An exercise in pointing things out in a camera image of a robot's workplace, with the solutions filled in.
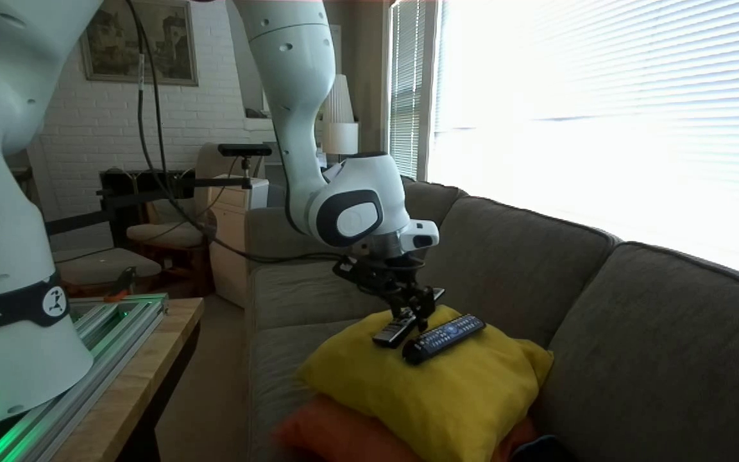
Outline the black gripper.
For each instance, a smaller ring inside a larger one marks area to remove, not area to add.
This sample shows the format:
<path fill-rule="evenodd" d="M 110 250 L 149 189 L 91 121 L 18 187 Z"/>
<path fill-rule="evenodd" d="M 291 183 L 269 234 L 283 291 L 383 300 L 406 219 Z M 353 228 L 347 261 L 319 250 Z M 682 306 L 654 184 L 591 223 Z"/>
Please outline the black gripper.
<path fill-rule="evenodd" d="M 392 325 L 406 325 L 417 316 L 417 332 L 430 332 L 430 316 L 437 311 L 444 291 L 419 282 L 422 260 L 414 254 L 374 260 L 340 257 L 335 273 L 387 304 Z"/>

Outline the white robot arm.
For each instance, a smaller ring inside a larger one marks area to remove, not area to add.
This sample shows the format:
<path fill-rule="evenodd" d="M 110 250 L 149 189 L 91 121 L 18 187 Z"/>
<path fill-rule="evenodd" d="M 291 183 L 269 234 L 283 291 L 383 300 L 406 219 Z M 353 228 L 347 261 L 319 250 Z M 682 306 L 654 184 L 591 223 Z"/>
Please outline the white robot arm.
<path fill-rule="evenodd" d="M 0 420 L 49 402 L 92 366 L 73 319 L 38 207 L 7 160 L 45 124 L 73 46 L 102 0 L 0 0 Z M 231 0 L 268 92 L 295 232 L 345 254 L 345 266 L 397 311 L 432 292 L 406 261 L 440 242 L 406 211 L 395 160 L 355 153 L 335 168 L 315 146 L 315 119 L 337 76 L 321 0 Z"/>

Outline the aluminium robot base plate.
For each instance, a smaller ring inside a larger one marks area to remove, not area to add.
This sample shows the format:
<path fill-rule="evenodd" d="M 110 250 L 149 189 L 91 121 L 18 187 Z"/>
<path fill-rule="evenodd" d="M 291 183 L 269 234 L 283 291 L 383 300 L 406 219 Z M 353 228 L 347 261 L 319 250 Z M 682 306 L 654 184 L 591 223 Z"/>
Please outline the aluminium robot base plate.
<path fill-rule="evenodd" d="M 49 462 L 163 322 L 167 298 L 78 298 L 51 328 L 0 328 L 0 462 Z"/>

